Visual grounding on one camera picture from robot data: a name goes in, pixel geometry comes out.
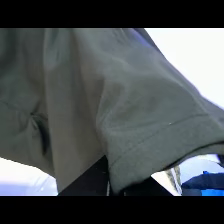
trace olive green fabric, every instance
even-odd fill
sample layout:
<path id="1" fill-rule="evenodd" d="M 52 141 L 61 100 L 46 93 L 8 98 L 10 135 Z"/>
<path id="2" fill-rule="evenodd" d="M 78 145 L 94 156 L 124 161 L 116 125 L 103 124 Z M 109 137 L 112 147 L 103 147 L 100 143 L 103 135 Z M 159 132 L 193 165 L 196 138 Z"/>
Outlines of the olive green fabric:
<path id="1" fill-rule="evenodd" d="M 118 192 L 223 154 L 223 111 L 150 42 L 144 29 L 0 29 L 0 156 L 55 176 L 61 191 L 106 154 Z"/>

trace sky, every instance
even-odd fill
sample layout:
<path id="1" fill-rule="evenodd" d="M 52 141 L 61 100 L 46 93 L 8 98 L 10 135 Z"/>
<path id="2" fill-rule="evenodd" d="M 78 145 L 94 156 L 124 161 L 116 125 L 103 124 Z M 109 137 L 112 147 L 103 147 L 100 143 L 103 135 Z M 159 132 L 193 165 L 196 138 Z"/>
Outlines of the sky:
<path id="1" fill-rule="evenodd" d="M 224 29 L 145 28 L 200 93 L 224 109 Z"/>

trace person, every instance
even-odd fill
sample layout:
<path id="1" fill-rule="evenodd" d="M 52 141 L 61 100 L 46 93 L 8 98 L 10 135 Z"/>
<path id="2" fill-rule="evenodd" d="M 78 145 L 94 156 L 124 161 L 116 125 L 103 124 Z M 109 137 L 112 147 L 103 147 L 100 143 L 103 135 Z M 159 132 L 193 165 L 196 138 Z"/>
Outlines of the person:
<path id="1" fill-rule="evenodd" d="M 0 43 L 0 156 L 54 176 L 59 192 L 104 155 L 119 194 L 223 154 L 223 111 L 143 28 L 2 28 Z"/>

